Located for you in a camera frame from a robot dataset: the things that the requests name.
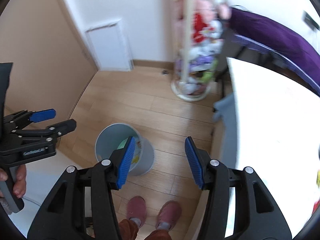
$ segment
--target baseboard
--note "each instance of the baseboard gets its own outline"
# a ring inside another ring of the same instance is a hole
[[[156,67],[156,68],[162,68],[162,69],[173,69],[174,67],[174,62],[155,61],[155,60],[134,59],[133,64],[135,66]]]

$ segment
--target pink slipper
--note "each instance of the pink slipper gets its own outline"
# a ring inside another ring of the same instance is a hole
[[[166,222],[171,225],[169,231],[172,230],[177,224],[181,216],[181,212],[181,206],[177,201],[168,201],[163,205],[157,216],[156,229],[160,223]]]
[[[140,197],[133,197],[129,200],[127,205],[127,219],[130,218],[139,218],[141,220],[141,224],[139,228],[141,228],[146,221],[147,217],[147,206],[145,200]]]

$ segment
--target yellow sticker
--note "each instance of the yellow sticker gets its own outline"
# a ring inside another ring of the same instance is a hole
[[[137,163],[139,160],[139,155],[136,155],[135,157],[133,157],[131,164]]]
[[[320,188],[320,171],[318,171],[318,174],[317,174],[317,185],[318,185],[318,188]]]

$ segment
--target gripper handle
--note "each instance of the gripper handle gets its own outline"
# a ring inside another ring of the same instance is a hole
[[[0,190],[4,195],[5,200],[8,203],[10,210],[13,213],[18,213],[24,208],[24,202],[22,198],[17,198],[13,194],[13,186],[17,180],[16,171],[18,166],[11,168],[3,168],[3,170],[8,174],[8,179],[6,181],[0,181]]]

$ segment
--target hand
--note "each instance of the hand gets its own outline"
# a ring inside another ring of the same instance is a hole
[[[26,187],[27,187],[27,182],[26,182],[27,169],[25,164],[19,166],[19,168],[17,169],[16,175],[17,175],[17,181],[13,186],[13,193],[17,196],[17,198],[22,198],[26,193]],[[7,179],[8,179],[7,173],[3,169],[0,169],[0,181],[6,181]]]

